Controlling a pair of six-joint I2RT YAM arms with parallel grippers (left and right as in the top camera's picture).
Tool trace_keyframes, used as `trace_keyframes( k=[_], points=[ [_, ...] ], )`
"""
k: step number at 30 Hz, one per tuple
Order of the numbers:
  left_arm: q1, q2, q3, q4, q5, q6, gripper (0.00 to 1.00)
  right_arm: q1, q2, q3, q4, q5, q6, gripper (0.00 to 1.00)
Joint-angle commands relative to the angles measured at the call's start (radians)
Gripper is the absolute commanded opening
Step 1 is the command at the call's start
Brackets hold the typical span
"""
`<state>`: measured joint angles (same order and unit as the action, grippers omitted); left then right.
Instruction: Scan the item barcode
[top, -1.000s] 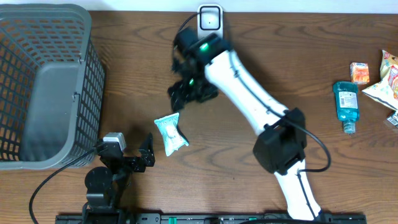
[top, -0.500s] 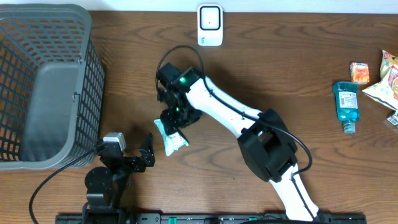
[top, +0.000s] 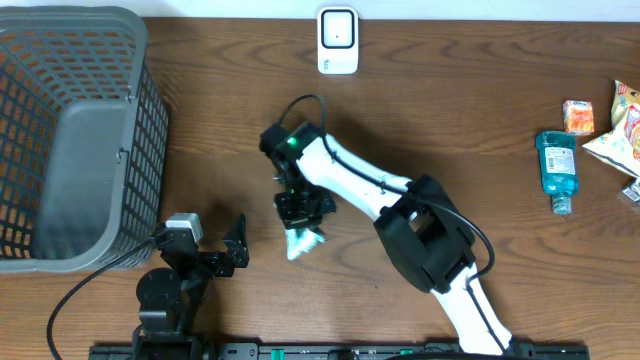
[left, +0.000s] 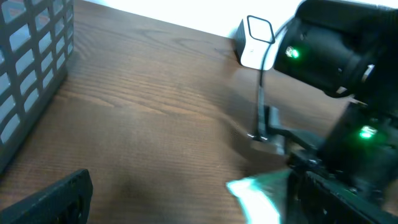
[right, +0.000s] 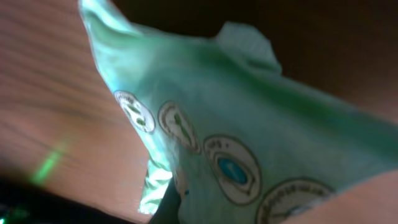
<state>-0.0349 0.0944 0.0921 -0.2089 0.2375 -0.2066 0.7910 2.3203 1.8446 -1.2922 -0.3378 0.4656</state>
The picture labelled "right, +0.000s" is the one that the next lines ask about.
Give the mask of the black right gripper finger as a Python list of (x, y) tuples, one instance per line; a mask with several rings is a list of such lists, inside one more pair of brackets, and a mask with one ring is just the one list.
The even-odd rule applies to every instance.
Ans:
[(132, 222), (1, 177), (1, 224), (132, 224)]

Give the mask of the light teal candy packet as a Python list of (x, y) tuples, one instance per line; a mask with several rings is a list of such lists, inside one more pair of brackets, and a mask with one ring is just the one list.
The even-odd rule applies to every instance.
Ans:
[(129, 22), (81, 0), (96, 67), (150, 154), (152, 223), (282, 223), (397, 169), (397, 126), (282, 76), (270, 42)]

